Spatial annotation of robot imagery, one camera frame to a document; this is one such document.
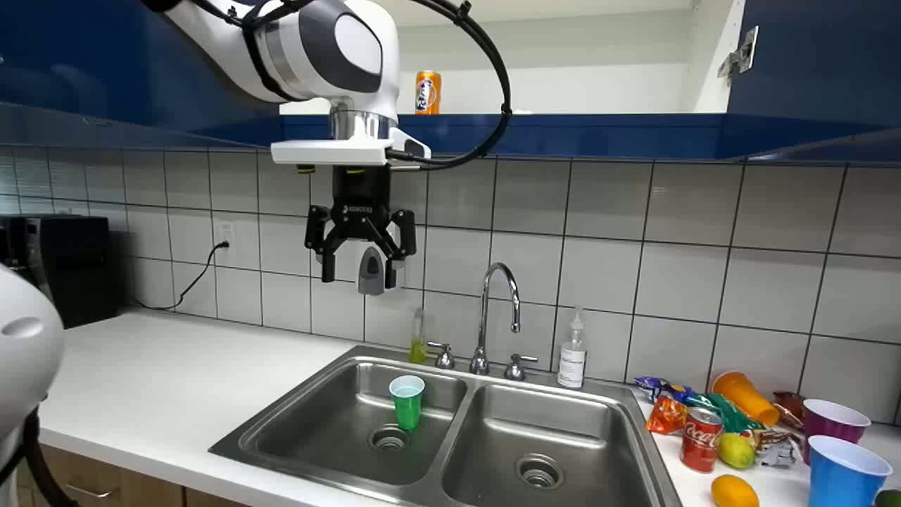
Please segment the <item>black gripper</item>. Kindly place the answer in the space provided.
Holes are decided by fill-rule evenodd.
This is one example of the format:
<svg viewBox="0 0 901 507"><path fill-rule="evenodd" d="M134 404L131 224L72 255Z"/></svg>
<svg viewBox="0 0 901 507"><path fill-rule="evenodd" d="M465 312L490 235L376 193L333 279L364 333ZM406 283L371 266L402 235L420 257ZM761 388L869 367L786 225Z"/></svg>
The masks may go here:
<svg viewBox="0 0 901 507"><path fill-rule="evenodd" d="M397 284L397 263L417 252L414 215L392 211L388 169L333 169L333 207L313 207L306 215L304 245L321 263L321 279L335 279L335 252L342 241L369 241L386 257L386 284Z"/></svg>

